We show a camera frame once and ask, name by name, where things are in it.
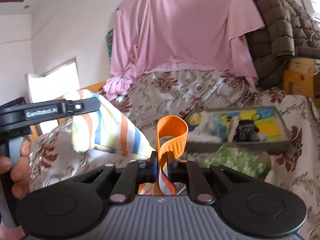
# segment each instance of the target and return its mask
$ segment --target brown quilted blanket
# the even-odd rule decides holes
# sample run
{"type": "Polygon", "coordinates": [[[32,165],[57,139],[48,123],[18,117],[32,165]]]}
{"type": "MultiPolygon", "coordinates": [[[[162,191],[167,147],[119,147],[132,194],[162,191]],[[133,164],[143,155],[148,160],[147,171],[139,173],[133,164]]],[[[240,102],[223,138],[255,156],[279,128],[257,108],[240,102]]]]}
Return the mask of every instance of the brown quilted blanket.
{"type": "Polygon", "coordinates": [[[320,59],[320,29],[294,0],[253,0],[265,23],[246,34],[258,84],[271,88],[282,80],[292,57],[320,59]]]}

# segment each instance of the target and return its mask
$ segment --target striped cloth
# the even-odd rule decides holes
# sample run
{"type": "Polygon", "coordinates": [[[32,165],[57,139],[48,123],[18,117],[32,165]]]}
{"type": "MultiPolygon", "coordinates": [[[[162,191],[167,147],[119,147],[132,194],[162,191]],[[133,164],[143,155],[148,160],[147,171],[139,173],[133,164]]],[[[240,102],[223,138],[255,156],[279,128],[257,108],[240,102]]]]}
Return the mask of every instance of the striped cloth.
{"type": "Polygon", "coordinates": [[[144,134],[108,100],[89,90],[63,95],[66,100],[98,98],[99,111],[72,117],[72,144],[77,152],[95,149],[132,159],[148,159],[154,149],[144,134]]]}

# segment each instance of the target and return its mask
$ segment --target human hand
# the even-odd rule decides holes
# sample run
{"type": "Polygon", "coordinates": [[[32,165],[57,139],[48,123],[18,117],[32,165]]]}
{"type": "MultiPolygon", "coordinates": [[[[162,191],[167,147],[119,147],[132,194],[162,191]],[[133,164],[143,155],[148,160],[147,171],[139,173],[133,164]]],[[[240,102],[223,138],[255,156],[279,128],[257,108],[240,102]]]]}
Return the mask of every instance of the human hand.
{"type": "MultiPolygon", "coordinates": [[[[20,160],[10,171],[11,179],[14,182],[12,193],[15,197],[22,199],[29,193],[30,173],[29,173],[29,154],[30,143],[24,141],[20,148],[20,160]]],[[[11,168],[10,158],[0,156],[0,174],[6,173],[11,168]]],[[[21,227],[7,229],[0,223],[0,240],[20,240],[25,236],[21,227]]]]}
{"type": "Polygon", "coordinates": [[[12,167],[8,157],[0,156],[0,174],[10,171],[10,177],[14,182],[12,193],[16,198],[22,199],[29,193],[30,173],[29,154],[30,143],[24,141],[20,148],[20,160],[12,167]]]}

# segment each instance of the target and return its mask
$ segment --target floral blanket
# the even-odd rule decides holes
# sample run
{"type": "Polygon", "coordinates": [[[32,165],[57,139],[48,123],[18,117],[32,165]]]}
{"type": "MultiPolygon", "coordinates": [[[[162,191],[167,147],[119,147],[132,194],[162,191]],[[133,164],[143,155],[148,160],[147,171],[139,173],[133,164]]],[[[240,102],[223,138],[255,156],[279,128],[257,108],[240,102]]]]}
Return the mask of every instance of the floral blanket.
{"type": "Polygon", "coordinates": [[[241,78],[217,71],[156,72],[145,75],[126,97],[112,102],[154,144],[163,116],[186,117],[194,109],[226,106],[277,107],[291,131],[291,149],[274,152],[266,182],[299,195],[308,209],[300,236],[320,238],[320,115],[309,98],[279,88],[249,92],[241,78]]]}
{"type": "MultiPolygon", "coordinates": [[[[151,145],[157,121],[169,114],[184,118],[194,109],[275,105],[291,130],[292,142],[289,152],[271,153],[272,170],[266,181],[291,190],[305,201],[308,216],[300,235],[304,239],[320,238],[320,115],[311,99],[287,95],[279,88],[251,93],[244,79],[228,73],[184,70],[147,74],[127,96],[111,103],[145,134],[151,145]]],[[[121,167],[130,161],[112,149],[109,153],[74,152],[68,123],[34,141],[33,146],[32,190],[106,162],[121,167]]]]}

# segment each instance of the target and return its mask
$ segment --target finger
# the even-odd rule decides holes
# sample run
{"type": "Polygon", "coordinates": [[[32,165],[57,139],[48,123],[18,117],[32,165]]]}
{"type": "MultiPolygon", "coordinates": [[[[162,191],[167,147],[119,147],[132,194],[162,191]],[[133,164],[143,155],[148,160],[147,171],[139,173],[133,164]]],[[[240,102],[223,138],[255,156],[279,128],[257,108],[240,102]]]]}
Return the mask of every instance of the finger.
{"type": "Polygon", "coordinates": [[[21,157],[20,160],[12,167],[10,172],[11,179],[16,182],[20,180],[30,180],[29,158],[21,157]]]}
{"type": "Polygon", "coordinates": [[[28,156],[30,154],[30,143],[25,140],[21,145],[21,156],[28,156]]]}
{"type": "Polygon", "coordinates": [[[26,181],[18,181],[12,186],[12,194],[19,199],[24,198],[28,193],[29,190],[29,182],[26,181]]]}
{"type": "Polygon", "coordinates": [[[0,156],[0,174],[6,173],[11,168],[11,160],[8,157],[0,156]]]}

